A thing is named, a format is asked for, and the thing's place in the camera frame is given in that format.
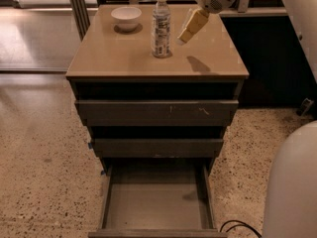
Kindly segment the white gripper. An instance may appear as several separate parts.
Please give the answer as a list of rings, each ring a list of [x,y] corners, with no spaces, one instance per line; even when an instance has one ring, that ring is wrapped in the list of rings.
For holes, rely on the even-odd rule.
[[[195,0],[201,8],[189,9],[177,39],[188,43],[207,23],[209,13],[217,14],[230,7],[234,0]]]

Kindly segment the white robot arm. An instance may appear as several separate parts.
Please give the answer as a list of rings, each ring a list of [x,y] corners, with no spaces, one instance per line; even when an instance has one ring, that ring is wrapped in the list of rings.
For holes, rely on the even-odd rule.
[[[195,0],[179,32],[187,43],[211,14],[235,0]],[[317,0],[282,0],[317,79]],[[263,238],[317,238],[317,121],[291,133],[274,157],[264,206]]]

